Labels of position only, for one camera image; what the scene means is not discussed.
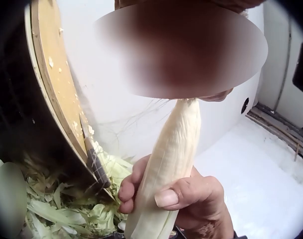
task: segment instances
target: green corn husk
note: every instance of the green corn husk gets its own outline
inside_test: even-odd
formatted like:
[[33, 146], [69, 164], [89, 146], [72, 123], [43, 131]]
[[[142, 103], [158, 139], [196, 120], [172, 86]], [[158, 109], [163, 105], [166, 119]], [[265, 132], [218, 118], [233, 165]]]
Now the green corn husk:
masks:
[[83, 197], [85, 192], [72, 185], [59, 183], [59, 172], [49, 175], [28, 155], [19, 165], [25, 176], [28, 196], [25, 224], [33, 239], [103, 237], [116, 231], [114, 222], [126, 220], [127, 216], [118, 212], [117, 194], [121, 181], [131, 174], [132, 164], [108, 155], [97, 142], [93, 145], [112, 183], [106, 191], [115, 201], [107, 205], [94, 196]]

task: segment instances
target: white wall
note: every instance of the white wall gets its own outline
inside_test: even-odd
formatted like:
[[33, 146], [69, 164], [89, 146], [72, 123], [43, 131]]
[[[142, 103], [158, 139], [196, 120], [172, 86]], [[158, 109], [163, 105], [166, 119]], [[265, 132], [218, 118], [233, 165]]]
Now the white wall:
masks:
[[248, 118], [195, 159], [223, 185], [234, 229], [249, 239], [293, 239], [303, 230], [303, 159]]
[[[174, 101], [157, 103], [156, 99], [126, 94], [115, 85], [108, 85], [109, 78], [124, 77], [120, 56], [97, 44], [92, 24], [114, 10], [114, 1], [58, 0], [58, 5], [66, 52], [77, 77], [78, 95], [96, 131], [96, 139], [112, 154], [139, 158], [151, 153]], [[261, 30], [262, 12], [262, 6], [249, 11], [249, 19]], [[236, 87], [224, 102], [200, 103], [202, 133], [198, 153], [239, 121], [246, 98], [250, 99], [247, 111], [252, 107], [259, 75], [260, 72]]]
[[[258, 101], [275, 109], [288, 58], [289, 17], [274, 1], [264, 3], [264, 35], [269, 53], [262, 69], [263, 82]], [[298, 127], [303, 127], [303, 92], [292, 83], [303, 33], [292, 19], [289, 64], [282, 95], [276, 111]]]

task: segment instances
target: finger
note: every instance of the finger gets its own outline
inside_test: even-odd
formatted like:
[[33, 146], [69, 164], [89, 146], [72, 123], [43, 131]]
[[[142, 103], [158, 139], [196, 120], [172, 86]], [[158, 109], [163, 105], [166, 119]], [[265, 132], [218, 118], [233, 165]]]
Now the finger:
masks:
[[130, 200], [135, 194], [134, 184], [131, 182], [131, 176], [124, 178], [121, 182], [121, 187], [118, 191], [118, 198], [122, 202], [127, 202]]
[[148, 160], [150, 155], [147, 155], [140, 160], [138, 160], [132, 167], [132, 174], [131, 174], [131, 182], [135, 185], [139, 185], [142, 177], [144, 176], [145, 169], [147, 167]]
[[193, 166], [191, 170], [190, 177], [202, 177], [198, 170]]
[[158, 207], [174, 211], [185, 208], [196, 202], [223, 199], [223, 187], [212, 177], [190, 177], [177, 180], [174, 184], [165, 187], [155, 194]]
[[130, 199], [126, 202], [121, 203], [118, 211], [123, 214], [129, 214], [132, 212], [132, 210], [133, 210], [133, 200]]
[[211, 2], [217, 4], [218, 6], [236, 13], [241, 13], [245, 9], [256, 7], [264, 1], [265, 0], [211, 0]]
[[124, 178], [121, 182], [118, 198], [122, 202], [130, 200], [134, 196], [144, 175], [149, 158], [150, 155], [147, 155], [138, 160], [132, 167], [132, 174]]

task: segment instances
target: shredded husk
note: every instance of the shredded husk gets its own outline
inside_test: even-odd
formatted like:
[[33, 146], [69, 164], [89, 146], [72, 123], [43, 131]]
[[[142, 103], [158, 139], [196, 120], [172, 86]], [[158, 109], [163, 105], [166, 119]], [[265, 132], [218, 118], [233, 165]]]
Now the shredded husk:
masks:
[[115, 225], [126, 220], [127, 216], [118, 212], [117, 194], [121, 181], [131, 173], [132, 164], [108, 155], [97, 142], [93, 145], [112, 183], [106, 191], [113, 196], [113, 203], [103, 204], [94, 195], [88, 198], [73, 185], [59, 182], [60, 172], [50, 174], [28, 155], [19, 165], [28, 196], [25, 224], [33, 239], [102, 237], [116, 231]]

